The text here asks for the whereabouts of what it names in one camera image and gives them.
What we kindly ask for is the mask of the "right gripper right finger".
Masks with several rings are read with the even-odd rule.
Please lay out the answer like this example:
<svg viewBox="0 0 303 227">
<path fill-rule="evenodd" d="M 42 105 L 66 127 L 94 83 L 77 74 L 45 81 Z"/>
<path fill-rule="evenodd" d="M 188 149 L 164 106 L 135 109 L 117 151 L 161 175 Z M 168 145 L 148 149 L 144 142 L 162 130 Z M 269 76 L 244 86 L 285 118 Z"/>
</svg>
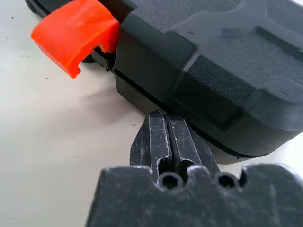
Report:
<svg viewBox="0 0 303 227">
<path fill-rule="evenodd" d="M 166 115 L 169 141 L 172 152 L 173 171 L 188 180 L 190 166 L 205 166 L 211 175 L 220 172 L 209 146 L 180 116 Z"/>
</svg>

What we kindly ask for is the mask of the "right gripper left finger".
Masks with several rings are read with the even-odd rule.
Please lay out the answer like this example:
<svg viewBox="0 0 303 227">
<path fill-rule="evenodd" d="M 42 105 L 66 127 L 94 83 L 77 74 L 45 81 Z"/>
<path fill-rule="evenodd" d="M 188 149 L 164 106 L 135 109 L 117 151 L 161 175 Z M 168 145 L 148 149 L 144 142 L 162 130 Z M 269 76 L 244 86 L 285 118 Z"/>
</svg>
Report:
<svg viewBox="0 0 303 227">
<path fill-rule="evenodd" d="M 162 173 L 173 171 L 168 128 L 160 111 L 146 115 L 131 145 L 129 165 L 149 167 L 155 182 Z"/>
</svg>

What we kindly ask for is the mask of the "black plastic tool case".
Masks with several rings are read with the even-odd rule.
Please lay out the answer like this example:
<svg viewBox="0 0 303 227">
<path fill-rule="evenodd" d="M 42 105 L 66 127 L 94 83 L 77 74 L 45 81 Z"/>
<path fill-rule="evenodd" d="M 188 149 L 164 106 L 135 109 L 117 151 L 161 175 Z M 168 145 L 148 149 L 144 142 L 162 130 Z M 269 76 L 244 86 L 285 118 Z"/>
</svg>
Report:
<svg viewBox="0 0 303 227">
<path fill-rule="evenodd" d="M 293 0 L 92 0 L 119 22 L 111 53 L 84 62 L 115 74 L 142 112 L 185 118 L 238 158 L 303 133 L 303 5 Z"/>
</svg>

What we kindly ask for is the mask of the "orange tool case latch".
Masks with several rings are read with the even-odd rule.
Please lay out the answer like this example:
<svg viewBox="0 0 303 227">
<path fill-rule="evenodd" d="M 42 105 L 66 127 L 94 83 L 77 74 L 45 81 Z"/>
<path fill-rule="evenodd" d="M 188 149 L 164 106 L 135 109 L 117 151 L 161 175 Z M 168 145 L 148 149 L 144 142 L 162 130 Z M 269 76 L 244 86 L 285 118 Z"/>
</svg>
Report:
<svg viewBox="0 0 303 227">
<path fill-rule="evenodd" d="M 120 24 L 98 0 L 73 0 L 50 13 L 33 29 L 40 50 L 71 78 L 96 47 L 116 50 Z"/>
</svg>

